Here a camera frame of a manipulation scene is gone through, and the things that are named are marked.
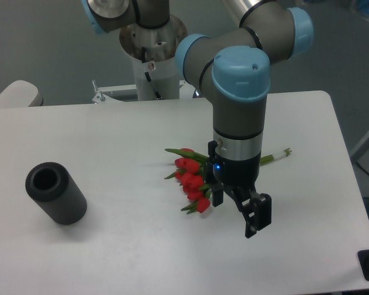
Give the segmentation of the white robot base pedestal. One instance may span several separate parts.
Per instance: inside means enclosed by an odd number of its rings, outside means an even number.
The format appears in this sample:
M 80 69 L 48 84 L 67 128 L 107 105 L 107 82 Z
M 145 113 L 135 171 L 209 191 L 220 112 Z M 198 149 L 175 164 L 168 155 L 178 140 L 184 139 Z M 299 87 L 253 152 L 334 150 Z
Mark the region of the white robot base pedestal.
M 175 54 L 187 36 L 185 24 L 173 14 L 157 19 L 157 23 L 132 23 L 120 28 L 119 42 L 132 63 L 138 101 L 180 97 L 181 75 Z

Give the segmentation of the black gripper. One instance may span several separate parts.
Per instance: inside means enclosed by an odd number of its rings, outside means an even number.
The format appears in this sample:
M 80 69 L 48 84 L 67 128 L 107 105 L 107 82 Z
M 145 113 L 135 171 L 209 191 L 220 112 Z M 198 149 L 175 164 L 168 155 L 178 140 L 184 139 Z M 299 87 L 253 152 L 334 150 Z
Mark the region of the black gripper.
M 231 160 L 219 155 L 217 147 L 216 141 L 208 143 L 205 161 L 205 182 L 212 185 L 212 205 L 223 203 L 224 192 L 230 196 L 245 219 L 245 237 L 251 238 L 272 220 L 271 196 L 259 194 L 255 189 L 261 153 L 251 159 Z

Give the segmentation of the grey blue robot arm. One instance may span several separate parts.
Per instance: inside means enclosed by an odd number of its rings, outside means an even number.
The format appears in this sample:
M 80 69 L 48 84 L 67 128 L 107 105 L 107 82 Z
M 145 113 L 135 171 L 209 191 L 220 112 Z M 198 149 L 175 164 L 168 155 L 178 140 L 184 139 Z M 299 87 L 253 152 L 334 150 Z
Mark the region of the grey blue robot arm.
M 168 1 L 83 1 L 98 34 L 119 30 L 125 52 L 143 63 L 141 100 L 169 99 L 180 78 L 213 107 L 213 140 L 204 180 L 212 204 L 230 196 L 245 219 L 246 237 L 271 223 L 272 200 L 259 194 L 259 174 L 270 66 L 307 51 L 314 39 L 308 13 L 277 1 L 226 1 L 239 22 L 211 38 L 188 34 Z

